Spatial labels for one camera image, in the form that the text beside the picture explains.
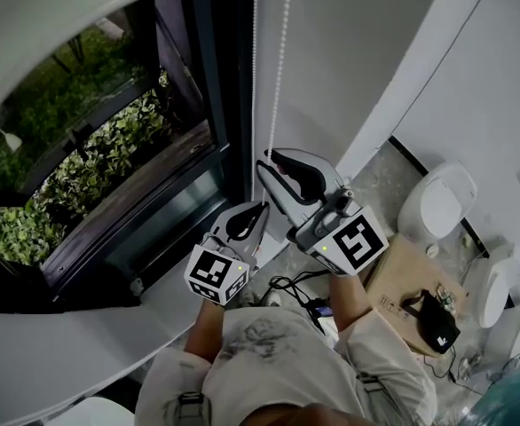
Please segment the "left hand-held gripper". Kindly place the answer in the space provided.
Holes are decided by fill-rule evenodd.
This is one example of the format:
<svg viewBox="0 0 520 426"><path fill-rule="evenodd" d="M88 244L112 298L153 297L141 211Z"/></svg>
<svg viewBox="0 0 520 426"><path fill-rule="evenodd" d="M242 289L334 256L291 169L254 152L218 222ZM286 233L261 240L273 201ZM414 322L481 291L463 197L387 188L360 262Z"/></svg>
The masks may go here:
<svg viewBox="0 0 520 426"><path fill-rule="evenodd" d="M240 241L242 250L219 239L196 244L185 268L187 287L218 305L227 305L248 284L256 269L256 252L264 236L270 206L248 201L220 213L211 233L223 241Z"/></svg>

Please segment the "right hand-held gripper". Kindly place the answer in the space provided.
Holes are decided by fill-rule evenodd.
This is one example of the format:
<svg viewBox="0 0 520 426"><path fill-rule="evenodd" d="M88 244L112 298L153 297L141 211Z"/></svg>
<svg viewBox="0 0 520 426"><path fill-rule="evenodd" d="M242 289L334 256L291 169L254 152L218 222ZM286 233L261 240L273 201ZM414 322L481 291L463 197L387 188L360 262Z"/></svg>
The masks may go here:
<svg viewBox="0 0 520 426"><path fill-rule="evenodd" d="M294 148L265 150L256 174L293 226L288 238L338 276L356 276L388 246L372 209L360 207L332 164Z"/></svg>

